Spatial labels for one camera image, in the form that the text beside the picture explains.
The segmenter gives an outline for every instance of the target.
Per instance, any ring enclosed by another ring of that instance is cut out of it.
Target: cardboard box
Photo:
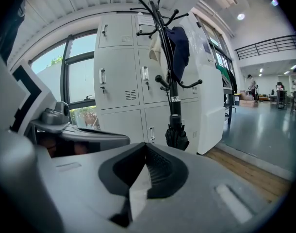
[[[240,100],[240,106],[256,107],[258,104],[254,100]]]

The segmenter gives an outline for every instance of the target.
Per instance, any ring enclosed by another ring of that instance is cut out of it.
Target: wooden floor
[[[286,194],[290,188],[291,183],[289,181],[242,161],[220,149],[212,148],[205,156],[219,162],[219,164],[249,181],[269,202],[276,201]]]

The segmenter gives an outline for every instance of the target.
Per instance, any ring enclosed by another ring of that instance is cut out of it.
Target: black rubber part
[[[148,190],[148,199],[162,199],[174,195],[186,182],[188,168],[173,155],[165,153],[155,145],[147,143],[146,165],[152,188]]]
[[[116,195],[129,197],[129,188],[145,164],[145,143],[123,152],[99,167],[99,178],[106,189]]]
[[[104,162],[99,168],[99,178],[110,193],[128,198],[129,188],[144,164],[148,167],[152,183],[148,199],[172,196],[188,178],[188,168],[183,161],[150,143],[140,143]]]

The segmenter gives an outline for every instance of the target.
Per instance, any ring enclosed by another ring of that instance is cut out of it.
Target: tree
[[[50,66],[52,66],[52,65],[54,65],[54,64],[56,64],[56,63],[62,62],[62,59],[63,59],[63,57],[60,56],[60,55],[59,55],[57,58],[52,59],[52,60],[51,60],[51,64],[50,64]]]

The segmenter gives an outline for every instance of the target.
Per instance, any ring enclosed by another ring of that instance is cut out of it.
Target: locker handle
[[[150,135],[151,135],[150,141],[154,142],[154,140],[156,139],[154,137],[154,127],[150,127],[149,129],[150,129]]]
[[[102,30],[102,34],[104,35],[104,37],[107,36],[107,35],[106,35],[107,28],[108,28],[108,24],[105,24],[105,25],[104,25],[104,28],[103,28],[103,30]]]
[[[99,69],[99,83],[106,84],[105,68]]]
[[[142,67],[142,72],[143,72],[143,80],[149,80],[149,72],[148,72],[147,66]]]

